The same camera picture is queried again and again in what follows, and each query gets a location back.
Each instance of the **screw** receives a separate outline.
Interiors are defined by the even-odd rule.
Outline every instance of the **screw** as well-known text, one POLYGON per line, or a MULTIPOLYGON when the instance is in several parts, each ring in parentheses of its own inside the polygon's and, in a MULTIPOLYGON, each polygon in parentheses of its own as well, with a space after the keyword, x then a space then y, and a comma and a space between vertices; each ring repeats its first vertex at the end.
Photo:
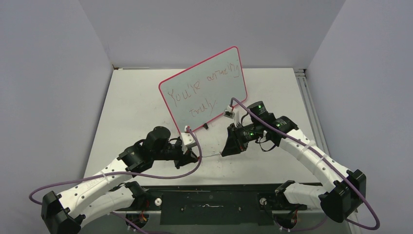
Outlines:
POLYGON ((162 204, 162 200, 160 198, 155 199, 155 206, 160 206, 162 204))
POLYGON ((265 199, 265 197, 263 197, 263 198, 260 199, 260 204, 263 206, 266 201, 267 201, 267 199, 265 199))

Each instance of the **purple cable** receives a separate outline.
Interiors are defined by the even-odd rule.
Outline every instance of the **purple cable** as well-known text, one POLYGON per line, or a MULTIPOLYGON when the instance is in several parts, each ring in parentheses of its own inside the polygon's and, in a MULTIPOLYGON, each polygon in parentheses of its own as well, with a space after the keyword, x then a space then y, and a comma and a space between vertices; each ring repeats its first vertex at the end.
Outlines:
MULTIPOLYGON (((271 125, 269 125, 268 123, 264 122, 264 120, 260 119, 258 116, 256 116, 254 113, 252 113, 248 108, 246 108, 239 100, 237 100, 236 98, 231 98, 231 103, 230 103, 230 107, 233 107, 232 102, 235 101, 236 103, 238 103, 244 110, 246 110, 250 116, 254 117, 256 120, 258 120, 260 123, 262 123, 265 127, 271 129, 272 131, 286 137, 289 138, 293 141, 295 141, 296 143, 302 145, 302 146, 306 146, 307 144, 301 142, 300 140, 295 139, 292 136, 289 136, 283 132, 281 132, 280 130, 272 127, 271 125)), ((375 219, 375 226, 374 227, 369 227, 369 226, 365 226, 363 224, 359 224, 356 223, 352 220, 346 219, 347 222, 352 223, 356 226, 359 226, 361 228, 367 229, 367 230, 377 230, 380 227, 380 220, 377 217, 377 214, 374 212, 373 208, 371 207, 371 205, 369 204, 369 202, 366 200, 366 198, 360 193, 360 191, 344 176, 342 175, 328 160, 326 160, 325 158, 323 158, 323 156, 317 151, 315 150, 313 147, 308 147, 309 150, 311 150, 313 153, 315 153, 318 157, 320 157, 323 162, 325 162, 325 164, 327 164, 335 173, 337 173, 337 175, 339 177, 341 177, 344 182, 346 182, 346 184, 357 194, 358 197, 360 197, 360 199, 363 201, 363 203, 366 205, 367 209, 369 209, 370 213, 373 215, 373 218, 375 219)))
MULTIPOLYGON (((201 165, 201 161, 202 161, 202 151, 201 151, 201 145, 199 144, 198 139, 196 138, 196 136, 194 135, 194 133, 192 132, 191 129, 187 128, 187 131, 189 132, 189 134, 191 134, 191 136, 194 138, 197 146, 198 146, 198 150, 199 150, 199 159, 198 159, 198 164, 196 165, 196 167, 194 169, 192 169, 192 171, 187 172, 183 175, 176 175, 176 176, 157 176, 157 175, 148 175, 148 174, 142 174, 142 173, 135 173, 135 172, 109 172, 109 173, 105 173, 105 176, 113 176, 113 175, 132 175, 132 176, 143 176, 143 177, 148 177, 148 178, 155 178, 155 179, 178 179, 178 178, 182 178, 182 177, 186 177, 192 173, 194 173, 199 166, 201 165)), ((49 185, 45 185, 43 187, 40 187, 38 189, 35 189, 33 192, 31 192, 29 194, 29 199, 38 204, 41 205, 40 201, 37 201, 33 198, 33 195, 41 190, 44 189, 48 189, 48 188, 52 188, 52 187, 56 187, 56 186, 60 186, 60 185, 66 185, 66 184, 75 184, 75 183, 81 183, 83 181, 87 181, 87 180, 91 180, 91 179, 97 179, 97 178, 101 178, 103 177, 103 175, 97 175, 97 176, 91 176, 91 177, 87 177, 87 178, 83 178, 83 179, 76 179, 76 180, 70 180, 70 181, 65 181, 65 182, 60 182, 60 183, 54 183, 54 184, 49 184, 49 185)))
POLYGON ((313 226, 313 227, 311 227, 311 228, 287 229, 287 228, 282 227, 282 229, 283 229, 284 231, 290 230, 290 232, 311 231, 311 230, 314 230, 314 229, 317 229, 317 228, 321 227, 321 226, 325 223, 325 221, 327 221, 327 216, 325 216, 324 219, 323 219, 319 224, 317 224, 316 226, 313 226))
POLYGON ((117 216, 121 219, 123 219, 124 221, 126 221, 127 223, 129 223, 129 225, 131 225, 133 228, 135 228, 136 230, 140 231, 143 234, 170 234, 167 232, 151 232, 151 231, 144 231, 143 229, 139 228, 136 224, 134 224, 132 221, 130 221, 129 219, 127 219, 126 217, 123 217, 122 215, 115 213, 115 212, 111 212, 111 214, 113 214, 114 216, 117 216))

